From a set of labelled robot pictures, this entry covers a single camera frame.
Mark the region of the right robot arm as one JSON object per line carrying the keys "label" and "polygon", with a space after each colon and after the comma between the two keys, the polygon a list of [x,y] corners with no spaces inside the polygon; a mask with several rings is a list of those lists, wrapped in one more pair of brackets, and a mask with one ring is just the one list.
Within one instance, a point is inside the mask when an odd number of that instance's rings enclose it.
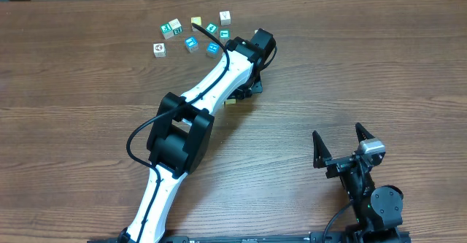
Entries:
{"label": "right robot arm", "polygon": [[[321,136],[314,131],[313,167],[325,168],[328,179],[338,177],[350,202],[328,222],[320,237],[321,242],[409,243],[410,235],[399,231],[403,223],[403,192],[394,185],[376,187],[370,172],[381,164],[386,148],[383,142],[370,134],[361,123],[355,124],[358,148],[351,155],[333,158]],[[333,236],[330,229],[347,209],[353,208],[356,224]]]}

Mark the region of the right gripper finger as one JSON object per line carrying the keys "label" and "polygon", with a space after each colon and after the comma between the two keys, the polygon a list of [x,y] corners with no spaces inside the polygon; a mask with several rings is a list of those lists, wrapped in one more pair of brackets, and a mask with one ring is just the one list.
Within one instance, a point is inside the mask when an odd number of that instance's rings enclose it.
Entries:
{"label": "right gripper finger", "polygon": [[332,155],[317,131],[313,131],[312,139],[314,145],[313,167],[317,169],[326,167],[326,162],[332,159]]}
{"label": "right gripper finger", "polygon": [[357,134],[357,138],[359,142],[368,140],[368,139],[374,139],[375,136],[370,134],[361,123],[356,123],[355,124],[355,130]]}

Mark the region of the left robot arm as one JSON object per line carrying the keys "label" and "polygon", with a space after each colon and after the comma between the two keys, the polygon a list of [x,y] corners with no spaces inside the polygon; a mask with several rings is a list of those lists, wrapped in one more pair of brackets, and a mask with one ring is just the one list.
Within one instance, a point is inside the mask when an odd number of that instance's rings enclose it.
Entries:
{"label": "left robot arm", "polygon": [[215,113],[227,100],[241,100],[262,91],[260,72],[274,58],[277,43],[262,28],[252,39],[230,39],[221,46],[217,65],[196,86],[181,96],[167,93],[157,115],[130,135],[151,128],[150,153],[143,165],[149,179],[132,223],[117,242],[160,242],[174,198],[182,181],[193,173],[209,146]]}

